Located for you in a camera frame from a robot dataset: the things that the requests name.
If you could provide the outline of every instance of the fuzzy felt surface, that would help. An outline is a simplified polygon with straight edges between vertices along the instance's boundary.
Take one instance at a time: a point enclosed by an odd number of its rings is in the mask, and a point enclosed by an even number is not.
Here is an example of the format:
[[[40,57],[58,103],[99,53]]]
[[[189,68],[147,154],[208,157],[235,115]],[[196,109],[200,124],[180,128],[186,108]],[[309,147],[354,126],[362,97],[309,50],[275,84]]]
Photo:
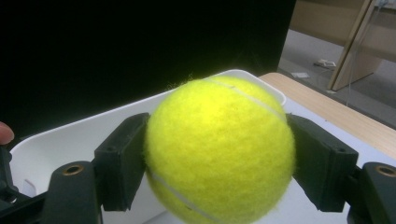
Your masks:
[[[145,140],[148,181],[188,223],[250,223],[284,194],[295,164],[282,106],[236,77],[190,81],[153,112]]]

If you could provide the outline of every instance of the yellow tennis ball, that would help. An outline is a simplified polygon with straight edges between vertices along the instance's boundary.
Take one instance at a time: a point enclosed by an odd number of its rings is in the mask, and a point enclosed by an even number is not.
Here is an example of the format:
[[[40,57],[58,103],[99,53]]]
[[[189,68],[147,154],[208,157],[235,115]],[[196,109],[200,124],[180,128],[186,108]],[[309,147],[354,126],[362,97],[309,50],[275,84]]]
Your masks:
[[[261,218],[284,194],[294,154],[282,106],[241,78],[190,81],[148,120],[148,181],[164,206],[188,223]]]

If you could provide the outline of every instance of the floor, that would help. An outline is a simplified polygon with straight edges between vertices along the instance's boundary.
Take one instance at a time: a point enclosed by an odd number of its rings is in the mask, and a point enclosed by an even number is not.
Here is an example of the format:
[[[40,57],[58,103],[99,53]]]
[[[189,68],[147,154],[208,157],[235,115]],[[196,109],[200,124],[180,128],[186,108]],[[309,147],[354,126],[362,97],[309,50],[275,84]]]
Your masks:
[[[332,69],[314,63],[337,63],[342,50],[341,46],[289,30],[278,72],[396,129],[396,63],[384,60],[373,74],[339,91],[329,91]],[[308,77],[295,77],[295,73]]]

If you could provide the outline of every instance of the black wall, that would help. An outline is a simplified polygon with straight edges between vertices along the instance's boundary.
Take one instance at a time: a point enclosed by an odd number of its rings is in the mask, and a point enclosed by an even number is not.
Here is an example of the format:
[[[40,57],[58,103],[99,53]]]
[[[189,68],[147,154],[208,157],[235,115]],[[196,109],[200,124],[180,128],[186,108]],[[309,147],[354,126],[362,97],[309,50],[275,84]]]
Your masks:
[[[24,137],[189,76],[274,72],[295,0],[142,2],[2,1],[0,120]]]

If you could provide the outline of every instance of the screw hole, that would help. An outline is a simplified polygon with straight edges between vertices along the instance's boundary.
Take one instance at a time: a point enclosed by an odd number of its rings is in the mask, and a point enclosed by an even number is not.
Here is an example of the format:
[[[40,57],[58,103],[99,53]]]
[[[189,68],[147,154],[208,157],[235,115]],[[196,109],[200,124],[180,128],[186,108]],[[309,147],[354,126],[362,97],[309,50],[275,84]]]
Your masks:
[[[387,175],[390,177],[396,177],[396,170],[388,167],[388,166],[377,166],[376,170],[381,174],[381,175]]]
[[[64,175],[76,175],[80,173],[84,167],[82,165],[72,165],[64,169]]]
[[[338,150],[338,152],[342,152],[342,153],[347,152],[344,148],[341,148],[341,147],[337,148],[337,150]]]
[[[17,202],[17,200],[18,200],[17,198],[15,198],[15,199],[12,199],[10,203],[16,203],[16,202]]]
[[[112,152],[112,151],[115,151],[116,150],[116,148],[115,147],[107,147],[107,149],[106,149],[107,151],[109,151],[109,152]]]

